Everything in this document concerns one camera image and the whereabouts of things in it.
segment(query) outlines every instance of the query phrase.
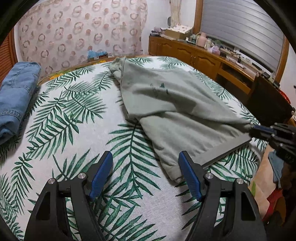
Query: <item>patterned curtain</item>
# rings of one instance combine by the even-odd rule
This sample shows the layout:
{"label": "patterned curtain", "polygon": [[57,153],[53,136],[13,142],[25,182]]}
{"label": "patterned curtain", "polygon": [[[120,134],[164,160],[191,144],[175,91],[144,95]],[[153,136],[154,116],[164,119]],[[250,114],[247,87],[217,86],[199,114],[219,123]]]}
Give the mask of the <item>patterned curtain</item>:
{"label": "patterned curtain", "polygon": [[141,55],[146,0],[48,0],[19,21],[24,61],[38,62],[41,78],[81,64],[88,50]]}
{"label": "patterned curtain", "polygon": [[171,27],[180,24],[180,10],[182,0],[170,0]]}

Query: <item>floral blanket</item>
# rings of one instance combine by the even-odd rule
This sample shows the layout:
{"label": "floral blanket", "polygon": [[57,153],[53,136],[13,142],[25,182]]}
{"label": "floral blanket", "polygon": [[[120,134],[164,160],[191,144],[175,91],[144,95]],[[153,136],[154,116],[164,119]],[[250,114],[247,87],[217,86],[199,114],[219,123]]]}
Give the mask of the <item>floral blanket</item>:
{"label": "floral blanket", "polygon": [[[133,58],[143,68],[193,71],[241,118],[254,116],[223,87],[191,66],[170,57]],[[102,195],[92,203],[107,240],[185,240],[200,203],[186,182],[170,181],[151,141],[138,122],[127,119],[110,63],[87,66],[39,87],[32,97],[20,135],[0,146],[0,214],[19,240],[39,193],[52,177],[72,179],[96,163],[105,150],[113,167]],[[250,183],[266,143],[253,141],[208,168],[220,179]],[[67,199],[73,238],[80,239]],[[217,222],[225,199],[220,200]]]}

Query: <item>red object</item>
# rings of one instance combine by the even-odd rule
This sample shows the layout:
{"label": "red object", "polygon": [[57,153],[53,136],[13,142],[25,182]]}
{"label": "red object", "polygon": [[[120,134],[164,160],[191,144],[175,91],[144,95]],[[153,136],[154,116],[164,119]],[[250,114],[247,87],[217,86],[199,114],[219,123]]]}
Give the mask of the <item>red object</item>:
{"label": "red object", "polygon": [[288,96],[287,96],[283,91],[281,91],[281,90],[279,90],[279,92],[280,92],[281,95],[285,98],[285,100],[286,100],[289,104],[291,104],[291,101],[289,100]]}
{"label": "red object", "polygon": [[267,198],[269,201],[269,208],[267,210],[267,213],[265,214],[264,218],[262,221],[266,221],[270,218],[270,216],[274,213],[274,208],[276,206],[276,202],[279,198],[283,196],[283,189],[275,189],[270,196]]}

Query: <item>bed sheet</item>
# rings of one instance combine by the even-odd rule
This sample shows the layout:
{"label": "bed sheet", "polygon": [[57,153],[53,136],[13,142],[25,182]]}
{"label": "bed sheet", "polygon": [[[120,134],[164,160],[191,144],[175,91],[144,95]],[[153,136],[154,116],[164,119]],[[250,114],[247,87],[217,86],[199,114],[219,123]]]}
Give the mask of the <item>bed sheet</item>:
{"label": "bed sheet", "polygon": [[[227,90],[184,62],[170,57],[128,61],[143,68],[192,71],[239,117],[256,118]],[[137,121],[127,119],[110,63],[87,66],[47,82],[33,96],[20,135],[0,146],[0,214],[19,240],[39,193],[52,177],[68,180],[96,163],[105,150],[113,167],[102,195],[92,203],[107,240],[185,240],[200,203],[186,182],[169,180],[151,141]],[[255,175],[266,142],[253,139],[208,168],[223,180]],[[70,199],[73,238],[80,239]],[[220,199],[217,222],[225,199]]]}

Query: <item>window blind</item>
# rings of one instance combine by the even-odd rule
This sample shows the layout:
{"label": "window blind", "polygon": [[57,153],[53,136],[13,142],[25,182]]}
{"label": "window blind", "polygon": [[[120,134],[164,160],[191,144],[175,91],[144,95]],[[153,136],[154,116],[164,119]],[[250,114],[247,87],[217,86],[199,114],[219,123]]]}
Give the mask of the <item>window blind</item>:
{"label": "window blind", "polygon": [[276,71],[283,33],[253,0],[204,0],[201,31],[242,49]]}

